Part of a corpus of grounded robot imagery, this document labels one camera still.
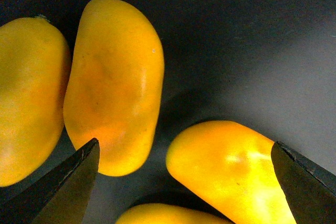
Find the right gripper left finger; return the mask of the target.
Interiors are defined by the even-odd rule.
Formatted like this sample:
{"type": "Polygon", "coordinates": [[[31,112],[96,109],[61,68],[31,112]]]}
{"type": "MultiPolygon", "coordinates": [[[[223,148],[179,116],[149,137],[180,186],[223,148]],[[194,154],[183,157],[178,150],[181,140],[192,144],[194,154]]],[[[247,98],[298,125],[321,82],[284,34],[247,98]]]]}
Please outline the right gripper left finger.
{"type": "Polygon", "coordinates": [[[98,173],[93,138],[1,207],[1,223],[81,223],[98,173]]]}

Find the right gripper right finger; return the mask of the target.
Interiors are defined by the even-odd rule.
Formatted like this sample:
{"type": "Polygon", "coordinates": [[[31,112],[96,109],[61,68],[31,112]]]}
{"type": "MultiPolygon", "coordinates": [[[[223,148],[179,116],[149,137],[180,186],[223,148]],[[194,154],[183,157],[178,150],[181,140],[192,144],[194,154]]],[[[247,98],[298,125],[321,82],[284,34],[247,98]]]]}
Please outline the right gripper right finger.
{"type": "Polygon", "coordinates": [[[271,160],[296,223],[335,223],[334,174],[282,142],[271,160]]]}

